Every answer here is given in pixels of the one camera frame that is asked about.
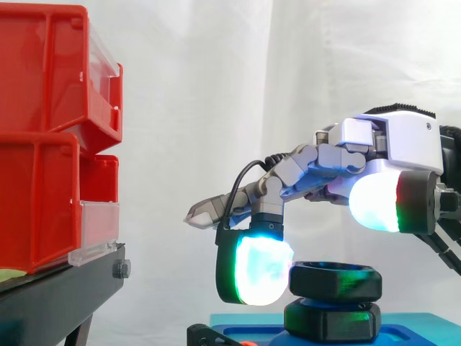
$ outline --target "white backdrop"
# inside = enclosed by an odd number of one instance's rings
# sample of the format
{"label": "white backdrop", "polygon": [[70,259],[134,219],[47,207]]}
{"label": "white backdrop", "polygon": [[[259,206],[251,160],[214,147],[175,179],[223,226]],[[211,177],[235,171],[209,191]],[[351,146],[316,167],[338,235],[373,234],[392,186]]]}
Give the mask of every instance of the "white backdrop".
{"label": "white backdrop", "polygon": [[[394,102],[461,125],[460,1],[55,2],[86,6],[125,68],[123,144],[110,152],[133,273],[95,314],[89,345],[185,345],[186,328],[211,313],[281,312],[292,300],[222,303],[214,232],[182,223],[192,204],[229,191],[248,161]],[[383,311],[461,324],[461,278],[415,237],[368,231],[323,203],[290,203],[285,220],[297,260],[376,267]]]}

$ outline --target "stacked storage bin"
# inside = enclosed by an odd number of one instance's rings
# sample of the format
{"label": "stacked storage bin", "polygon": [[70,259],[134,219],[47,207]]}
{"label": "stacked storage bin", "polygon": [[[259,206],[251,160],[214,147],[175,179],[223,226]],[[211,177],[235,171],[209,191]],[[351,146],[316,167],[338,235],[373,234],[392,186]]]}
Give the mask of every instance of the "stacked storage bin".
{"label": "stacked storage bin", "polygon": [[0,4],[0,270],[116,250],[122,66],[81,6]]}

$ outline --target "yellow object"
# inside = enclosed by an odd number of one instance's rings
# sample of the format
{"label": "yellow object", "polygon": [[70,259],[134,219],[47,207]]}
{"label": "yellow object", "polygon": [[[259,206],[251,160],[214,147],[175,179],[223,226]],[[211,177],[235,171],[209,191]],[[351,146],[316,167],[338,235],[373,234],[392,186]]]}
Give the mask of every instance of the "yellow object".
{"label": "yellow object", "polygon": [[20,278],[26,275],[26,272],[15,269],[0,269],[0,283],[7,281],[12,278]]}

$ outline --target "teal surface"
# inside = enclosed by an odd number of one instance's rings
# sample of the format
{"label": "teal surface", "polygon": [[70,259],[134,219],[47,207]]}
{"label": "teal surface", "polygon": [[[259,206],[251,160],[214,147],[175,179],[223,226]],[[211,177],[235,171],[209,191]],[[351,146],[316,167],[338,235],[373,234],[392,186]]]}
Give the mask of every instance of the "teal surface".
{"label": "teal surface", "polygon": [[[461,327],[433,314],[382,314],[383,324],[399,324],[438,346],[461,346]],[[210,325],[283,324],[283,314],[213,314]],[[264,335],[229,335],[237,341],[265,341]]]}

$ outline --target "black metal shelf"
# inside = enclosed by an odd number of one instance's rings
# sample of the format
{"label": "black metal shelf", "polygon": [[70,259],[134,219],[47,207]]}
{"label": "black metal shelf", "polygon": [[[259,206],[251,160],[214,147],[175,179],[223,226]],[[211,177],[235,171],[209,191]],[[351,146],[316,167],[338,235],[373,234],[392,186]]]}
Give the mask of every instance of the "black metal shelf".
{"label": "black metal shelf", "polygon": [[65,265],[0,284],[0,346],[86,344],[92,314],[123,286],[125,246],[81,267]]}

